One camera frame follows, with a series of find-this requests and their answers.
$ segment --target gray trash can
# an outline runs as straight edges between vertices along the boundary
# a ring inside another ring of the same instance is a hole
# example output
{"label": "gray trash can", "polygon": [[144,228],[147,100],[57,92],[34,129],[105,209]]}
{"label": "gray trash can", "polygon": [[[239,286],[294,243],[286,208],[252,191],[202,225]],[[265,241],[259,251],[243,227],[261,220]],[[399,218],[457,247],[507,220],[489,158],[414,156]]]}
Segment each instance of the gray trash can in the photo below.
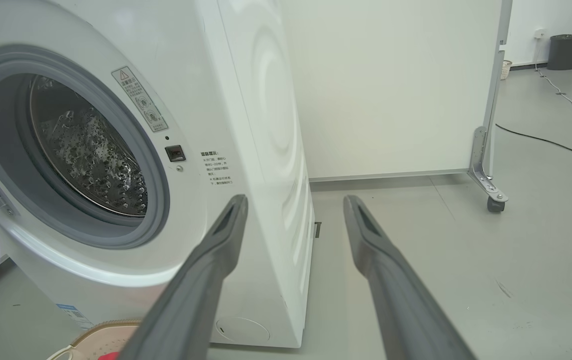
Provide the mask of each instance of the gray trash can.
{"label": "gray trash can", "polygon": [[572,69],[572,35],[555,35],[550,38],[548,70]]}

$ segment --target concrete floor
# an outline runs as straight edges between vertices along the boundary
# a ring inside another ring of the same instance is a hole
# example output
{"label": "concrete floor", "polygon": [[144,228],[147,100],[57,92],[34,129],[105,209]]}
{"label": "concrete floor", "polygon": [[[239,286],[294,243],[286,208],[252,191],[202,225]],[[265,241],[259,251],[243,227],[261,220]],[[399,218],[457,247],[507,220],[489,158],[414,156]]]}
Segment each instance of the concrete floor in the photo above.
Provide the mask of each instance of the concrete floor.
{"label": "concrete floor", "polygon": [[[572,98],[572,70],[543,70]],[[534,71],[501,82],[496,121],[572,148],[572,105]],[[313,185],[317,221],[300,349],[214,345],[209,360],[384,359],[370,290],[352,264],[342,198],[377,217],[480,360],[572,359],[572,152],[498,129],[505,212],[466,175]],[[80,329],[23,273],[0,278],[0,359],[45,359]]]}

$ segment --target stainless steel drum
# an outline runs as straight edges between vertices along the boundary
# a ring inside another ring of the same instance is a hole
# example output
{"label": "stainless steel drum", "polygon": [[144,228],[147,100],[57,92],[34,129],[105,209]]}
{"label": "stainless steel drum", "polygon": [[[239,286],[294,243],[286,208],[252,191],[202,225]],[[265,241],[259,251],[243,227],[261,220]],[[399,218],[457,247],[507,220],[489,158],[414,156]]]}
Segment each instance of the stainless steel drum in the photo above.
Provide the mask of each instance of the stainless steel drum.
{"label": "stainless steel drum", "polygon": [[117,130],[87,100],[65,85],[36,75],[30,85],[29,121],[53,170],[98,207],[143,217],[146,183]]}

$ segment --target white wall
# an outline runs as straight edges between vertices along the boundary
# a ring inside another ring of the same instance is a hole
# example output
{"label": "white wall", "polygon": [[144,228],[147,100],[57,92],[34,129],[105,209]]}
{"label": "white wall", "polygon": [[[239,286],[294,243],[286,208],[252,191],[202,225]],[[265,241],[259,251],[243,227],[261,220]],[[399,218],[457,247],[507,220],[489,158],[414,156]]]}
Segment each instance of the white wall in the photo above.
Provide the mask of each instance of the white wall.
{"label": "white wall", "polygon": [[466,169],[501,0],[284,0],[312,179]]}
{"label": "white wall", "polygon": [[544,28],[548,36],[541,39],[539,62],[548,61],[550,36],[572,34],[572,0],[513,0],[508,28],[508,43],[501,47],[513,66],[535,63],[535,30]]}

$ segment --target metal stand leg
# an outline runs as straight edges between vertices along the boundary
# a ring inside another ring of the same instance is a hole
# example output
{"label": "metal stand leg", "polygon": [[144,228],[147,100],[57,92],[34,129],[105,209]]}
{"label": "metal stand leg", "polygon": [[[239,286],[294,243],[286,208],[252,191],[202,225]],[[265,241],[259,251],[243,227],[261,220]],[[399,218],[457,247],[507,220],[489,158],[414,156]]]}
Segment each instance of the metal stand leg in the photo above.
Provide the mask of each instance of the metal stand leg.
{"label": "metal stand leg", "polygon": [[485,126],[480,126],[475,130],[473,153],[470,157],[468,175],[488,194],[488,211],[499,213],[505,209],[508,197],[494,186],[490,178],[484,173],[484,155],[487,136],[488,129]]}

